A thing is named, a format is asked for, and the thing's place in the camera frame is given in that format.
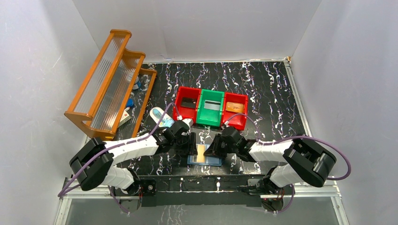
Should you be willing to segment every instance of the wall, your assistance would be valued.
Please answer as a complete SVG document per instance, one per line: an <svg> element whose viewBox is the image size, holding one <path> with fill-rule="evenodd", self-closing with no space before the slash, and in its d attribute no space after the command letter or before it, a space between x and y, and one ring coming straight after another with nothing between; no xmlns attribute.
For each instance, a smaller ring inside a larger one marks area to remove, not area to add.
<svg viewBox="0 0 398 225"><path fill-rule="evenodd" d="M84 134L63 115L98 54L72 1L0 3L0 224L52 224Z"/></svg>
<svg viewBox="0 0 398 225"><path fill-rule="evenodd" d="M292 57L313 135L351 160L338 185L353 225L398 219L397 21L393 0L324 0Z"/></svg>
<svg viewBox="0 0 398 225"><path fill-rule="evenodd" d="M74 0L98 47L110 29L130 30L146 62L291 56L320 2Z"/></svg>

